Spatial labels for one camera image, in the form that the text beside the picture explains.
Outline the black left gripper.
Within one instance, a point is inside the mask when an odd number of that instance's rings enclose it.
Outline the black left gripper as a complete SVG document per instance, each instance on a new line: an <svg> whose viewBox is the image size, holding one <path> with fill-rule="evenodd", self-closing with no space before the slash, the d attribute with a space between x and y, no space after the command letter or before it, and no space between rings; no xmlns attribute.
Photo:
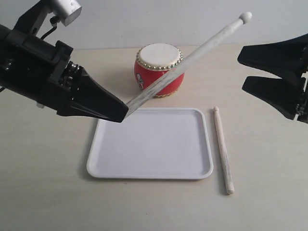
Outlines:
<svg viewBox="0 0 308 231"><path fill-rule="evenodd" d="M64 83L73 49L58 41L0 43L0 85L57 112L120 123L128 107L80 67L72 87Z"/></svg>

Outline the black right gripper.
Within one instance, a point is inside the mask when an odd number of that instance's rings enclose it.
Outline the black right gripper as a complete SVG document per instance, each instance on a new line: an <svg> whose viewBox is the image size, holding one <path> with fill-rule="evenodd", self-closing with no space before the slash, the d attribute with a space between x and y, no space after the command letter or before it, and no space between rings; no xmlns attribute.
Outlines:
<svg viewBox="0 0 308 231"><path fill-rule="evenodd" d="M308 123L308 90L302 77L308 71L308 35L269 44L244 46L237 61L282 79L248 76L245 92L263 100L287 119ZM299 79L292 85L284 79Z"/></svg>

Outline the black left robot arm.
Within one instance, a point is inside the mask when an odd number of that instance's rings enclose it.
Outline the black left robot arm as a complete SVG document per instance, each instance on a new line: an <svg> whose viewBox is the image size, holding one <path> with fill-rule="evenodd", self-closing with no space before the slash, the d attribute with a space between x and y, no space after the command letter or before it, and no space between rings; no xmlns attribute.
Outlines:
<svg viewBox="0 0 308 231"><path fill-rule="evenodd" d="M73 48L0 27L0 85L56 111L122 122L128 107L70 60Z"/></svg>

